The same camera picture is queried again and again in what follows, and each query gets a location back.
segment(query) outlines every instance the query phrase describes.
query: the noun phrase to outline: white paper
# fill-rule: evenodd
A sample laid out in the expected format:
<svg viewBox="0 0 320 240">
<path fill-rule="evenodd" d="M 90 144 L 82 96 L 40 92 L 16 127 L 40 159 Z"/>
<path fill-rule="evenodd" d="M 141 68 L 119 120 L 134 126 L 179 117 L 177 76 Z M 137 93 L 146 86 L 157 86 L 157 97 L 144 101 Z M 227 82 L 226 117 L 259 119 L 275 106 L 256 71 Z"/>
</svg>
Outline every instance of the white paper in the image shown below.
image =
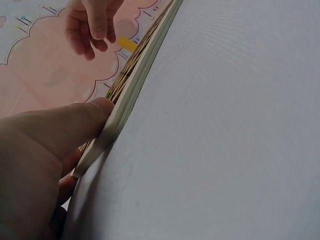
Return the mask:
<svg viewBox="0 0 320 240">
<path fill-rule="evenodd" d="M 318 240 L 320 2 L 184 0 L 64 239 Z"/>
</svg>

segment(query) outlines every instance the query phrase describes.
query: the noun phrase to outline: pink cloud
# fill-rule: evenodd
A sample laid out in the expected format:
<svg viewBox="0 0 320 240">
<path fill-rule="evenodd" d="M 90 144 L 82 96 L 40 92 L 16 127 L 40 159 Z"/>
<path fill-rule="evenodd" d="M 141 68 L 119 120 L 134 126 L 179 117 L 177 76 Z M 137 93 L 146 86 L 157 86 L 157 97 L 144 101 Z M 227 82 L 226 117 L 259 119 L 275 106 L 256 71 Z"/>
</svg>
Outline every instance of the pink cloud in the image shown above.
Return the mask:
<svg viewBox="0 0 320 240">
<path fill-rule="evenodd" d="M 138 30 L 138 7 L 147 8 L 156 1 L 125 1 L 114 19 L 118 36 L 133 37 Z M 120 46 L 111 44 L 106 52 L 96 51 L 95 59 L 86 61 L 73 53 L 65 40 L 64 20 L 65 11 L 59 17 L 39 19 L 29 37 L 11 49 L 7 65 L 0 65 L 0 88 L 5 85 L 6 93 L 0 94 L 2 109 L 6 109 L 0 117 L 85 102 L 96 81 L 106 81 L 117 72 L 115 52 Z"/>
</svg>

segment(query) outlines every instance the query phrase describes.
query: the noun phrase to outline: adult hand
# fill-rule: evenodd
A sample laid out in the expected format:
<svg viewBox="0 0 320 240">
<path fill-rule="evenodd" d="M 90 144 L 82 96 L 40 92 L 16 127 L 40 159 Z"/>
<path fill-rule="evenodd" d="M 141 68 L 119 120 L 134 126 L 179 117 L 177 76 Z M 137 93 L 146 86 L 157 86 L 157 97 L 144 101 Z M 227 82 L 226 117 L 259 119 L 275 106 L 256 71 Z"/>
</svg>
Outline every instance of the adult hand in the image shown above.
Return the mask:
<svg viewBox="0 0 320 240">
<path fill-rule="evenodd" d="M 87 60 L 95 58 L 92 45 L 105 52 L 116 41 L 114 16 L 124 0 L 70 0 L 67 6 L 65 37 L 71 48 Z"/>
<path fill-rule="evenodd" d="M 60 239 L 78 147 L 98 136 L 113 106 L 98 98 L 0 119 L 0 239 Z"/>
</svg>

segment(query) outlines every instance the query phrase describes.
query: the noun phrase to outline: printed illustration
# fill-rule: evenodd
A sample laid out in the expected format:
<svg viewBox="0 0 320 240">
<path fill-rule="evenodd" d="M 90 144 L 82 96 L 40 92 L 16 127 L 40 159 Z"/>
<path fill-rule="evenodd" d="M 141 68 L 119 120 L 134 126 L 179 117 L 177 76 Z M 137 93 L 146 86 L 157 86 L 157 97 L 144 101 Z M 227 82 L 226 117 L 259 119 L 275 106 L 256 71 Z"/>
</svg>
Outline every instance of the printed illustration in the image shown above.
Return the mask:
<svg viewBox="0 0 320 240">
<path fill-rule="evenodd" d="M 114 19 L 116 35 L 139 43 L 160 3 L 161 0 L 125 1 Z M 15 33 L 27 36 L 14 42 L 2 58 L 0 117 L 105 96 L 132 54 L 117 43 L 109 43 L 106 52 L 95 51 L 95 59 L 87 61 L 76 55 L 65 39 L 62 26 L 66 11 L 41 4 L 37 8 L 46 8 L 51 16 L 36 21 L 27 15 L 15 19 Z M 5 47 L 1 42 L 0 49 Z"/>
</svg>

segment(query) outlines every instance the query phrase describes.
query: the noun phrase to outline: yellow sticky note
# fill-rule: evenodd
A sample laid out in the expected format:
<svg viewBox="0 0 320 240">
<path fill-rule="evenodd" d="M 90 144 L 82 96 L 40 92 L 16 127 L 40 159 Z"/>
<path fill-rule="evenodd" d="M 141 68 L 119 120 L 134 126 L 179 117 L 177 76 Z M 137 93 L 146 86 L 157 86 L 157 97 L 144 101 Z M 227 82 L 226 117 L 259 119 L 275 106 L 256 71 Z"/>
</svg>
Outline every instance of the yellow sticky note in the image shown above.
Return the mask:
<svg viewBox="0 0 320 240">
<path fill-rule="evenodd" d="M 129 40 L 128 38 L 125 38 L 123 36 L 118 37 L 117 43 L 124 49 L 133 52 L 138 44 L 136 44 L 135 42 Z"/>
</svg>

